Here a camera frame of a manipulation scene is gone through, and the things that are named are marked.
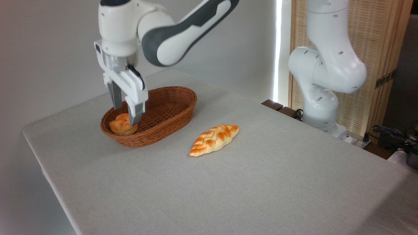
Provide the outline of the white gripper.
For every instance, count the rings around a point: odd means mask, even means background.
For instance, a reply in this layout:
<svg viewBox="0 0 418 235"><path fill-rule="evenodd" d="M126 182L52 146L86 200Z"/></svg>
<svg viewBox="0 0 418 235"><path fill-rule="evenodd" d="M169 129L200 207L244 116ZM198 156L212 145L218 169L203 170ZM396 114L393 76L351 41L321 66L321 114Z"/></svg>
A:
<svg viewBox="0 0 418 235"><path fill-rule="evenodd" d="M94 42L100 67L103 69L104 84L109 90L114 110L122 108L121 93L124 92L128 106L130 125L140 122L148 100L148 90L142 76L135 69L138 53L127 57L117 57L104 51L102 41Z"/></svg>

